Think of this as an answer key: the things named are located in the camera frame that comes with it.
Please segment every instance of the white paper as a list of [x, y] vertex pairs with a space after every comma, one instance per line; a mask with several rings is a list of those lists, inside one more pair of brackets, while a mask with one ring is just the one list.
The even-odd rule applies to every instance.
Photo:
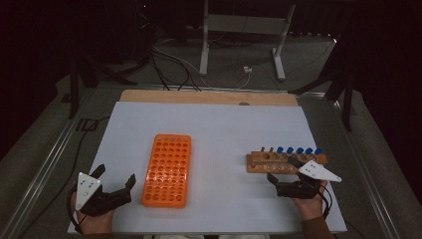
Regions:
[[[183, 209], [140, 203], [154, 137], [188, 134], [192, 154]], [[246, 154], [261, 147], [316, 148], [300, 107], [116, 103], [92, 170], [105, 165], [104, 191], [121, 189], [134, 173], [132, 202], [114, 214], [113, 231], [142, 234], [281, 234], [301, 231], [290, 198], [278, 197], [264, 173], [248, 173]], [[278, 175], [282, 181], [297, 180]], [[332, 189], [326, 221], [345, 231]]]

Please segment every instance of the table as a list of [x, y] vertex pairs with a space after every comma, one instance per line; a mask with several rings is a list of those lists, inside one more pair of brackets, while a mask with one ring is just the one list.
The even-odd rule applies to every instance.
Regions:
[[[140, 203], [156, 133], [192, 136], [184, 209], [147, 208]], [[277, 197], [265, 174], [246, 172], [247, 153], [279, 145], [316, 147], [305, 115], [291, 95], [130, 90], [114, 107], [92, 170], [105, 164], [104, 191], [120, 189], [135, 173], [132, 202], [114, 215], [116, 233], [293, 233], [301, 230], [293, 202]], [[328, 190], [333, 194], [330, 185]], [[327, 224], [331, 231], [346, 230], [335, 197]]]

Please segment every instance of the cable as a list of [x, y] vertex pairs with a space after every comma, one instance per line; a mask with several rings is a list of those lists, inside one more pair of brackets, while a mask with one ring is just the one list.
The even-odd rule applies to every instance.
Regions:
[[265, 74], [267, 75], [267, 77], [273, 82], [273, 84], [277, 87], [278, 91], [281, 91], [282, 89], [280, 88], [278, 81], [276, 81], [271, 75], [270, 73], [268, 73], [267, 68], [265, 68], [264, 66], [258, 65], [258, 67], [262, 68], [265, 72]]
[[331, 207], [332, 207], [332, 196], [331, 196], [331, 193], [328, 191], [328, 189], [326, 189], [326, 187], [324, 187], [322, 185], [321, 185], [321, 187], [328, 193], [329, 202], [330, 202], [330, 204], [329, 204], [329, 210], [331, 210]]
[[[248, 19], [249, 19], [249, 17], [246, 17], [245, 18], [245, 23], [244, 23], [244, 25], [243, 25], [243, 27], [242, 27], [242, 30], [241, 30], [241, 32], [243, 33], [244, 31], [245, 31], [245, 28], [246, 28], [246, 25], [248, 24]], [[238, 56], [237, 56], [237, 58], [236, 58], [236, 62], [235, 62], [235, 71], [234, 71], [234, 77], [235, 77], [235, 79], [236, 80], [239, 80], [238, 78], [237, 78], [237, 68], [238, 68], [238, 64], [239, 64], [239, 59], [240, 59], [240, 55], [242, 54], [242, 52], [243, 52], [243, 50], [245, 49], [245, 45], [242, 45], [242, 48], [241, 48], [241, 50], [239, 51], [239, 54], [238, 54]], [[248, 78], [248, 80], [247, 80], [247, 82], [246, 82], [246, 84], [245, 85], [243, 85], [242, 87], [240, 87], [240, 88], [238, 88], [238, 89], [234, 89], [234, 90], [240, 90], [241, 88], [243, 88], [243, 87], [245, 87], [248, 83], [249, 83], [249, 80], [251, 79], [251, 73], [249, 73], [249, 78]]]
[[248, 83], [249, 83], [249, 80], [251, 80], [251, 74], [252, 74], [252, 73], [248, 73], [248, 80], [246, 80], [246, 83], [245, 83], [242, 87], [240, 87], [240, 88], [236, 88], [236, 89], [234, 89], [234, 90], [240, 90], [240, 89], [242, 89], [242, 88], [246, 87], [246, 85], [248, 85]]
[[[102, 118], [102, 119], [88, 119], [88, 120], [93, 120], [94, 121], [94, 123], [93, 124], [91, 124], [89, 127], [88, 127], [88, 129], [93, 129], [93, 128], [96, 128], [97, 127], [97, 125], [101, 122], [101, 121], [103, 121], [103, 120], [107, 120], [107, 119], [109, 119], [109, 117], [106, 117], [106, 118]], [[36, 216], [35, 216], [35, 218], [29, 223], [29, 225], [24, 229], [24, 230], [22, 230], [22, 232], [21, 232], [21, 234], [18, 236], [18, 238], [19, 239], [21, 239], [21, 238], [23, 238], [23, 236], [29, 231], [29, 229], [31, 229], [31, 227], [37, 222], [37, 220], [38, 219], [40, 219], [40, 217], [47, 211], [47, 209], [49, 209], [50, 208], [50, 206], [53, 204], [53, 202], [59, 197], [59, 195], [62, 193], [62, 191], [65, 189], [65, 187], [68, 185], [68, 182], [71, 180], [71, 178], [72, 178], [72, 176], [73, 176], [73, 174], [74, 174], [74, 172], [75, 172], [75, 168], [76, 168], [76, 165], [77, 165], [77, 162], [78, 162], [78, 157], [79, 157], [79, 153], [80, 153], [80, 151], [81, 151], [81, 146], [82, 146], [82, 143], [83, 143], [83, 141], [84, 141], [84, 138], [85, 138], [85, 136], [87, 135], [87, 133], [88, 133], [89, 131], [88, 130], [86, 130], [85, 132], [84, 132], [84, 134], [82, 135], [82, 137], [81, 137], [81, 139], [80, 139], [80, 142], [79, 142], [79, 144], [78, 144], [78, 148], [77, 148], [77, 152], [75, 153], [75, 157], [74, 157], [74, 162], [73, 162], [73, 165], [72, 165], [72, 169], [71, 169], [71, 172], [70, 172], [70, 174], [69, 174], [69, 176], [68, 176], [68, 178], [66, 179], [66, 181], [65, 181], [65, 183], [60, 187], [60, 189], [59, 189], [59, 191], [56, 193], [56, 195], [49, 201], [49, 203], [47, 204], [47, 206], [46, 207], [44, 207], [43, 208], [43, 210], [41, 210], [41, 212], [40, 213], [38, 213]]]
[[156, 71], [156, 73], [157, 73], [157, 75], [158, 75], [158, 78], [159, 78], [159, 80], [161, 81], [162, 85], [163, 85], [163, 86], [164, 86], [164, 87], [165, 87], [168, 91], [170, 91], [170, 89], [168, 88], [167, 84], [164, 82], [164, 77], [163, 77], [163, 75], [162, 75], [162, 72], [158, 69], [157, 64], [156, 64], [155, 59], [154, 59], [154, 57], [153, 57], [153, 56], [152, 56], [152, 58], [151, 58], [151, 61], [152, 61], [151, 66], [155, 69], [155, 71]]
[[196, 68], [195, 68], [192, 64], [190, 64], [189, 62], [187, 62], [187, 61], [185, 61], [185, 60], [183, 60], [183, 59], [181, 59], [181, 58], [178, 58], [178, 57], [175, 57], [175, 56], [169, 55], [169, 54], [167, 54], [167, 53], [164, 53], [164, 52], [160, 51], [158, 48], [156, 48], [155, 46], [152, 46], [152, 48], [153, 48], [153, 49], [155, 49], [157, 52], [162, 53], [163, 55], [166, 55], [166, 56], [168, 56], [168, 57], [171, 57], [171, 58], [177, 59], [177, 60], [179, 60], [179, 61], [181, 61], [181, 62], [186, 63], [187, 65], [189, 65], [189, 66], [190, 66], [193, 70], [195, 70], [195, 72], [196, 72], [196, 73], [198, 73], [198, 76], [199, 76], [199, 78], [201, 79], [202, 83], [203, 83], [205, 86], [209, 87], [210, 89], [213, 89], [213, 87], [209, 86], [209, 85], [208, 85], [208, 84], [204, 81], [204, 79], [201, 77], [201, 75], [200, 75], [200, 73], [199, 73], [199, 70], [198, 70], [198, 69], [196, 69]]
[[323, 196], [322, 193], [318, 192], [317, 194], [322, 198], [323, 202], [325, 203], [325, 210], [323, 211], [322, 216], [323, 216], [323, 219], [326, 219], [326, 217], [329, 214], [328, 201], [326, 200], [326, 198]]
[[85, 219], [87, 218], [87, 214], [85, 214], [84, 218], [80, 221], [80, 225], [85, 221]]
[[160, 45], [160, 44], [163, 44], [163, 43], [166, 43], [166, 42], [175, 41], [175, 40], [176, 40], [176, 39], [174, 39], [174, 38], [165, 39], [165, 40], [162, 40], [161, 42], [157, 42], [157, 43], [155, 43], [155, 45]]
[[360, 236], [361, 238], [366, 239], [366, 238], [363, 236], [363, 234], [362, 234], [359, 230], [357, 230], [357, 228], [356, 228], [355, 226], [353, 226], [350, 222], [348, 222], [348, 221], [346, 221], [346, 220], [344, 220], [344, 222], [345, 222], [347, 225], [349, 225], [351, 228], [353, 228], [353, 229], [357, 232], [357, 234], [359, 234], [359, 236]]
[[168, 55], [165, 55], [165, 54], [163, 54], [163, 53], [161, 53], [161, 52], [156, 52], [156, 51], [153, 51], [153, 53], [154, 54], [159, 54], [159, 55], [162, 55], [162, 56], [164, 56], [164, 57], [166, 57], [166, 58], [164, 58], [164, 57], [158, 57], [158, 56], [155, 56], [154, 55], [154, 57], [156, 57], [156, 58], [158, 58], [158, 59], [162, 59], [162, 60], [165, 60], [165, 61], [169, 61], [169, 62], [172, 62], [172, 63], [175, 63], [175, 64], [177, 64], [177, 65], [179, 65], [179, 66], [181, 66], [183, 69], [184, 69], [184, 71], [185, 71], [185, 73], [186, 73], [186, 75], [187, 75], [187, 78], [186, 78], [186, 80], [182, 83], [182, 84], [179, 84], [179, 83], [175, 83], [175, 82], [173, 82], [173, 81], [170, 81], [169, 79], [167, 79], [167, 78], [165, 78], [167, 81], [169, 81], [169, 82], [171, 82], [171, 83], [174, 83], [174, 84], [176, 84], [176, 85], [179, 85], [179, 88], [177, 89], [177, 91], [180, 91], [181, 89], [182, 89], [182, 87], [184, 87], [188, 82], [189, 82], [189, 80], [192, 82], [192, 87], [193, 87], [193, 89], [195, 90], [195, 91], [201, 91], [200, 89], [199, 89], [199, 87], [198, 86], [196, 86], [196, 84], [195, 84], [195, 82], [194, 82], [194, 80], [193, 80], [193, 78], [192, 78], [192, 74], [190, 73], [190, 71], [185, 67], [185, 65], [179, 60], [179, 59], [175, 59], [175, 58], [173, 58], [173, 57], [170, 57], [170, 56], [168, 56]]
[[[243, 47], [250, 47], [252, 45], [255, 45], [255, 44], [258, 44], [258, 43], [262, 43], [262, 42], [266, 41], [268, 38], [270, 38], [269, 35], [262, 35], [256, 41], [249, 41], [249, 40], [246, 40], [246, 39], [239, 38], [236, 34], [227, 33], [226, 35], [230, 39], [230, 44], [220, 42], [220, 40], [222, 40], [223, 37], [225, 37], [223, 35], [223, 37], [221, 37], [220, 39], [217, 39], [217, 40], [214, 40], [214, 41], [209, 41], [210, 43], [214, 43], [214, 44], [216, 44], [216, 45], [219, 46], [219, 47], [212, 47], [212, 46], [210, 46], [210, 49], [233, 48], [233, 47], [242, 47], [242, 48]], [[242, 43], [247, 42], [249, 44], [236, 45], [236, 41], [241, 41]]]
[[326, 48], [325, 48], [325, 50], [321, 53], [321, 54], [319, 54], [319, 56], [317, 56], [313, 61], [311, 61], [311, 62], [308, 62], [308, 63], [306, 63], [306, 64], [304, 64], [303, 66], [301, 66], [301, 67], [298, 67], [298, 68], [296, 68], [296, 69], [294, 69], [294, 70], [291, 70], [291, 71], [289, 71], [289, 72], [287, 72], [286, 73], [286, 77], [288, 76], [288, 75], [290, 75], [291, 73], [293, 73], [293, 72], [295, 72], [295, 71], [298, 71], [298, 70], [300, 70], [300, 69], [302, 69], [302, 68], [304, 68], [304, 67], [306, 67], [306, 66], [308, 66], [308, 65], [310, 65], [310, 64], [312, 64], [312, 63], [314, 63], [314, 62], [316, 62], [320, 57], [322, 57], [322, 55], [323, 54], [325, 54], [326, 53], [326, 51], [328, 51], [328, 48], [332, 45], [334, 43], [334, 41], [332, 41]]

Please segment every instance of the sleeve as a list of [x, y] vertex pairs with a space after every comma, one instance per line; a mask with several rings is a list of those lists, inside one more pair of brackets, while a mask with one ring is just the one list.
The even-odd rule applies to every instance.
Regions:
[[303, 221], [302, 231], [305, 239], [334, 239], [323, 217]]
[[114, 235], [111, 233], [84, 235], [84, 239], [113, 239], [113, 238], [114, 238]]

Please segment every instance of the human hand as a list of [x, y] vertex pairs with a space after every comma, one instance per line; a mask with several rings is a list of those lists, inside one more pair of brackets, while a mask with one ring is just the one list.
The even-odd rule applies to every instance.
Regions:
[[[72, 205], [75, 208], [77, 201], [77, 192], [72, 194]], [[112, 216], [114, 210], [107, 212], [106, 214], [92, 217], [85, 215], [81, 211], [77, 211], [78, 221], [80, 223], [81, 230], [84, 235], [88, 234], [101, 234], [111, 233], [112, 231]]]
[[[323, 194], [324, 188], [328, 184], [327, 181], [322, 180], [320, 182], [321, 187], [319, 192]], [[310, 220], [317, 217], [322, 217], [322, 198], [317, 194], [311, 199], [298, 199], [292, 198], [295, 205], [298, 207], [303, 220]]]

